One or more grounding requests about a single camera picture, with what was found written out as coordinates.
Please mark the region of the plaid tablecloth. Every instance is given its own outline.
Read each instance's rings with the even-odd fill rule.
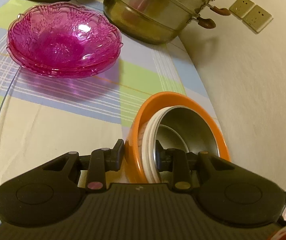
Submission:
[[[103,10],[98,0],[72,2]],[[116,64],[89,78],[47,78],[19,68],[6,51],[7,28],[17,14],[35,4],[0,0],[0,106],[9,89],[0,111],[0,184],[68,151],[87,155],[113,147],[117,139],[127,137],[142,103],[160,91],[189,96],[217,121],[178,37],[154,46],[123,34]],[[126,181],[126,177],[109,172],[107,180]]]

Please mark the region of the white wall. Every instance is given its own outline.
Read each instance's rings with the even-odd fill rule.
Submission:
[[[229,7],[236,0],[216,0]],[[286,0],[252,0],[274,17],[254,34],[208,8],[181,34],[222,127],[232,161],[286,189]]]

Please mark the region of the orange bowl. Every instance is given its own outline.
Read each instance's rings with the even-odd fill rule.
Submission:
[[[221,158],[230,161],[222,133],[211,116],[192,99],[174,92],[160,92],[148,98],[139,109],[125,142],[125,172],[131,183],[147,183],[138,146],[139,130],[159,110],[168,106],[186,106],[197,112],[210,127]]]

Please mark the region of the pink glass bowl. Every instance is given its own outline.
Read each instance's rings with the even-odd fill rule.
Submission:
[[[79,78],[114,65],[121,33],[100,13],[68,2],[37,5],[9,27],[7,50],[24,68],[46,76]]]

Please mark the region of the wall socket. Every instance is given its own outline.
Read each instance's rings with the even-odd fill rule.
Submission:
[[[244,16],[247,15],[254,6],[255,3],[251,0],[236,0],[235,3],[233,3],[229,8],[229,10],[240,19],[243,19]]]
[[[244,17],[243,21],[250,26],[256,33],[259,33],[264,29],[266,25],[273,20],[266,10],[256,5],[253,9]]]

